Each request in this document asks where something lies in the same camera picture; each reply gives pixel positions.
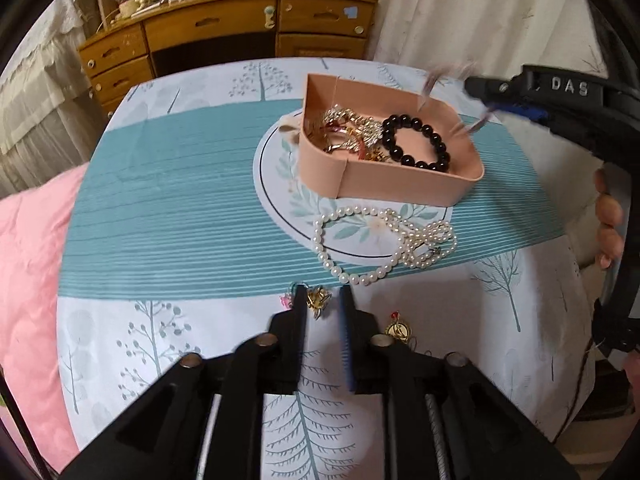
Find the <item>right hand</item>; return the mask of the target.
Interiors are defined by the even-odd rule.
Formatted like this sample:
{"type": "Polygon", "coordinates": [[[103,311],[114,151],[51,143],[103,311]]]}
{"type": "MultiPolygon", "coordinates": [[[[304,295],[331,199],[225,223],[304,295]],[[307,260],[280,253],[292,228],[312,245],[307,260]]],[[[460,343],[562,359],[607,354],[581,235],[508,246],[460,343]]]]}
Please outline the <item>right hand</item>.
{"type": "Polygon", "coordinates": [[[602,270],[608,270],[623,255],[623,237],[616,229],[623,223],[624,212],[620,203],[608,192],[603,169],[594,173],[594,186],[599,194],[594,204],[596,217],[600,222],[596,234],[599,247],[596,261],[602,270]]]}

